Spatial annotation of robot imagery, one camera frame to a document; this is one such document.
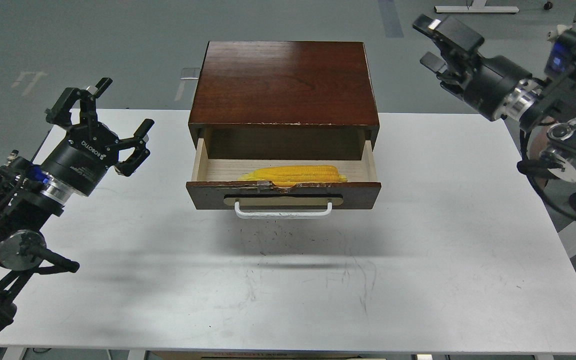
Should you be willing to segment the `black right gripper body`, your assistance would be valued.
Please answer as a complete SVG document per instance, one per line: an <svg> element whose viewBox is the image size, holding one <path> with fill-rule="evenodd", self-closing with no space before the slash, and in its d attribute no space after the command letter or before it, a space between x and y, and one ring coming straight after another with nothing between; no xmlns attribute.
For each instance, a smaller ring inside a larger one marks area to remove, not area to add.
<svg viewBox="0 0 576 360"><path fill-rule="evenodd" d="M512 93L521 80L533 74L503 55L492 58L478 53L461 55L464 72L469 75L462 85L462 100L485 119L493 122L505 97Z"/></svg>

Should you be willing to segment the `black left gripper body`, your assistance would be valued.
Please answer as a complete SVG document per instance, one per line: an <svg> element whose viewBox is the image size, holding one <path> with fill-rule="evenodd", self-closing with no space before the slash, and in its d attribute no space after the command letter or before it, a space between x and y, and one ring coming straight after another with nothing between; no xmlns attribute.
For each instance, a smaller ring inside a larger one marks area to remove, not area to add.
<svg viewBox="0 0 576 360"><path fill-rule="evenodd" d="M108 150L118 142L117 134L103 123L94 127L73 125L40 168L82 196L89 196L118 162L118 152Z"/></svg>

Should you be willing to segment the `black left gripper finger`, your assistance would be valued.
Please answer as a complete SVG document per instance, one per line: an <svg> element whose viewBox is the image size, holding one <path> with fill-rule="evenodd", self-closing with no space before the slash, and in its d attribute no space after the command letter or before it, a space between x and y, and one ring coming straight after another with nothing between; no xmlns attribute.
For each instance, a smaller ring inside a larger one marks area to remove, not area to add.
<svg viewBox="0 0 576 360"><path fill-rule="evenodd" d="M90 130L99 126L96 102L107 88L114 82L109 77L101 78L96 85L87 89L66 88L62 91L53 107L45 110L45 121L64 130L72 128L71 110L78 104L79 123L77 126L87 126Z"/></svg>
<svg viewBox="0 0 576 360"><path fill-rule="evenodd" d="M147 148L147 133L153 127L154 120L146 118L135 130L133 137L119 139L113 144L113 150L116 152L133 149L131 155L124 161L119 161L114 165L115 171L124 177L130 177L141 164L150 156L150 150Z"/></svg>

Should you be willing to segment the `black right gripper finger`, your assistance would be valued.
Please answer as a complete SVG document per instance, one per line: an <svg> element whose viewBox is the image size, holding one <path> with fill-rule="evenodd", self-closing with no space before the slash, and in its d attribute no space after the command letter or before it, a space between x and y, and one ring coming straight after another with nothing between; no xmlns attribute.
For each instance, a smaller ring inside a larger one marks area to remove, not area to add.
<svg viewBox="0 0 576 360"><path fill-rule="evenodd" d="M441 54L456 59L471 59L485 42L483 35L452 16L439 19L421 14L413 29L431 39Z"/></svg>
<svg viewBox="0 0 576 360"><path fill-rule="evenodd" d="M439 80L439 86L448 93L464 93L466 79L466 57L457 54L448 54L439 57L426 52L419 60L420 64L434 73Z"/></svg>

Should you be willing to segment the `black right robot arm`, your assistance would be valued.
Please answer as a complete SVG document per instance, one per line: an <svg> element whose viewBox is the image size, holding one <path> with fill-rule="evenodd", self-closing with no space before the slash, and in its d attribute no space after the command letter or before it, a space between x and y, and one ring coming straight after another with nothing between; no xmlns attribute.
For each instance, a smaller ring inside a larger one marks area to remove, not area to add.
<svg viewBox="0 0 576 360"><path fill-rule="evenodd" d="M552 118L548 145L529 171L576 182L576 31L565 27L551 37L546 79L538 79L502 55L482 56L479 48L485 39L452 16L434 19L421 14L413 29L440 52L425 53L420 63L436 75L442 89L485 119L511 119L529 133Z"/></svg>

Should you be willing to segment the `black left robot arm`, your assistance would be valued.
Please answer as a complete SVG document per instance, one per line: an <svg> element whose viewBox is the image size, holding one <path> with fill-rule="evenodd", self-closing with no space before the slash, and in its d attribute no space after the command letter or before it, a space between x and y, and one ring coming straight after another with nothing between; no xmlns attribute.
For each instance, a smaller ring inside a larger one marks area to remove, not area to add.
<svg viewBox="0 0 576 360"><path fill-rule="evenodd" d="M125 177L149 157L147 118L124 139L99 121L96 102L112 84L103 77L86 89L66 88L46 122L65 131L41 164L13 150L0 165L0 332L13 323L14 299L33 275L75 273L80 264L48 249L41 228L64 212L71 195L87 197L114 168Z"/></svg>

